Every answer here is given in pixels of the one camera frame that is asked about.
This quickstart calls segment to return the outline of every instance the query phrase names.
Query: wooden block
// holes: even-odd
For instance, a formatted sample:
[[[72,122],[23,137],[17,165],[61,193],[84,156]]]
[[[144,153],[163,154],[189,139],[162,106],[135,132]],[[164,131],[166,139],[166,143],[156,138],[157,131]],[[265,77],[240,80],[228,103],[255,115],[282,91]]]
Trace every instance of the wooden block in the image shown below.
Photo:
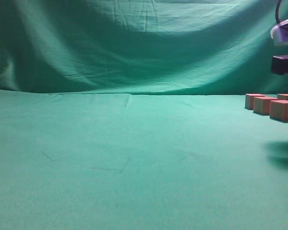
[[[249,110],[253,110],[253,98],[254,97],[264,97],[263,94],[254,94],[254,93],[247,93],[245,97],[245,108]]]
[[[288,122],[288,101],[272,101],[270,104],[269,116],[272,119]]]
[[[286,101],[288,101],[288,93],[278,94],[278,95],[277,95],[277,98],[278,98],[279,100],[286,100]]]
[[[271,101],[279,100],[276,97],[254,97],[253,111],[261,115],[269,115]]]

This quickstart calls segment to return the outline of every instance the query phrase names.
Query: orange cube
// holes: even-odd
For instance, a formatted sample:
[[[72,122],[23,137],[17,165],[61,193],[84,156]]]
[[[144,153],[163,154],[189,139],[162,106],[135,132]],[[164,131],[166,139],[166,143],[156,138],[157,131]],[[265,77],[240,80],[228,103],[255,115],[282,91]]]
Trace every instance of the orange cube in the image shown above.
[[[276,97],[254,97],[253,111],[261,115],[269,115],[271,101],[279,100]]]
[[[278,98],[279,100],[286,100],[286,101],[288,101],[288,93],[278,94],[278,95],[277,95],[277,98]]]
[[[272,101],[270,104],[269,116],[272,119],[288,122],[288,101]]]
[[[254,97],[264,97],[263,94],[247,93],[245,97],[245,108],[253,110],[253,98]]]

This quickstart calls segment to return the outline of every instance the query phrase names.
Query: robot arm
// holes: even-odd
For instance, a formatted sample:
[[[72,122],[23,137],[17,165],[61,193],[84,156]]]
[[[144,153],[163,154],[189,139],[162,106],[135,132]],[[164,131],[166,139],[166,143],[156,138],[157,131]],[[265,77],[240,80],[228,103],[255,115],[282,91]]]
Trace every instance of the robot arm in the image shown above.
[[[276,46],[288,46],[288,20],[283,22],[279,19],[279,9],[282,0],[278,0],[275,18],[277,25],[270,32]],[[271,71],[278,75],[288,73],[288,55],[273,56]]]

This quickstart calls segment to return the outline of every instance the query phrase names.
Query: table surface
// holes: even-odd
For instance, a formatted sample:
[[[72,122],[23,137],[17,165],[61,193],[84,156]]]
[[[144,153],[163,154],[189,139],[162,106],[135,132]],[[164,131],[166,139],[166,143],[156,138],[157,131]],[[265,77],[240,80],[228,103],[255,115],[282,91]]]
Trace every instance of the table surface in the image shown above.
[[[0,91],[0,230],[288,230],[288,123],[244,99]]]

